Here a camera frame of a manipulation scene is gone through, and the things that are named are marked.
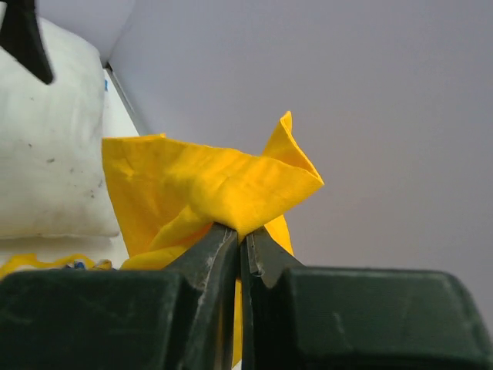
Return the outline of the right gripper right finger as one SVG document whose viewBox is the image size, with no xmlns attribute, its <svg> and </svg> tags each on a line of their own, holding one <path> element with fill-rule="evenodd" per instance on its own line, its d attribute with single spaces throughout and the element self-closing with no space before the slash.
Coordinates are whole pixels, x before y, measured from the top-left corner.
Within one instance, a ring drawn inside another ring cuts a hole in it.
<svg viewBox="0 0 493 370">
<path fill-rule="evenodd" d="M 240 248 L 245 369 L 490 369 L 468 289 L 440 271 L 308 267 L 264 229 Z"/>
</svg>

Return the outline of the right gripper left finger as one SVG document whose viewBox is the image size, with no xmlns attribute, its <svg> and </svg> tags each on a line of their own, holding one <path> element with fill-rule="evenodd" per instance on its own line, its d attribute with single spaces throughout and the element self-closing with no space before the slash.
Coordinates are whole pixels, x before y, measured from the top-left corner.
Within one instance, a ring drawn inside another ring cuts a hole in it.
<svg viewBox="0 0 493 370">
<path fill-rule="evenodd" d="M 237 235 L 158 271 L 32 270 L 1 283 L 3 369 L 229 369 Z"/>
</svg>

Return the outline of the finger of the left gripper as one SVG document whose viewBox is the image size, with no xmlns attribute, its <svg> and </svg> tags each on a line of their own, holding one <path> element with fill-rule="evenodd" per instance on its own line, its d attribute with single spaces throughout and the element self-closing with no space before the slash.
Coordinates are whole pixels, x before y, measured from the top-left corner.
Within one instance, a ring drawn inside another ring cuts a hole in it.
<svg viewBox="0 0 493 370">
<path fill-rule="evenodd" d="M 43 45 L 36 1 L 4 0 L 1 47 L 45 85 L 53 82 L 53 71 Z"/>
</svg>

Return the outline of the yellow printed pillowcase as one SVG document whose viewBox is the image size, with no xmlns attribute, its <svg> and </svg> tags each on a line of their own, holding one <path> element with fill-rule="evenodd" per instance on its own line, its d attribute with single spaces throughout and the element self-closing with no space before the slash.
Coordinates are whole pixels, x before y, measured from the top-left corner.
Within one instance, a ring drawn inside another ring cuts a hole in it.
<svg viewBox="0 0 493 370">
<path fill-rule="evenodd" d="M 237 235 L 232 366 L 243 364 L 243 288 L 240 248 L 264 229 L 293 256 L 284 213 L 324 182 L 292 134 L 284 115 L 259 156 L 172 140 L 164 135 L 108 138 L 102 144 L 109 195 L 127 246 L 119 270 L 158 271 L 202 240 L 216 224 Z M 48 269 L 109 271 L 83 255 L 38 261 L 18 255 L 1 269 L 10 274 Z"/>
</svg>

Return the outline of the white pillow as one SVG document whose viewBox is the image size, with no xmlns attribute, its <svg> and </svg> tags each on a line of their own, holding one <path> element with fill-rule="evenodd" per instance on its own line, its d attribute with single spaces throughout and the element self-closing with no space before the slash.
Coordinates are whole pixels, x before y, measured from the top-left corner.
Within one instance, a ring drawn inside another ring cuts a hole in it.
<svg viewBox="0 0 493 370">
<path fill-rule="evenodd" d="M 1 54 L 1 236 L 116 236 L 102 169 L 99 51 L 46 19 L 39 25 L 51 85 Z"/>
</svg>

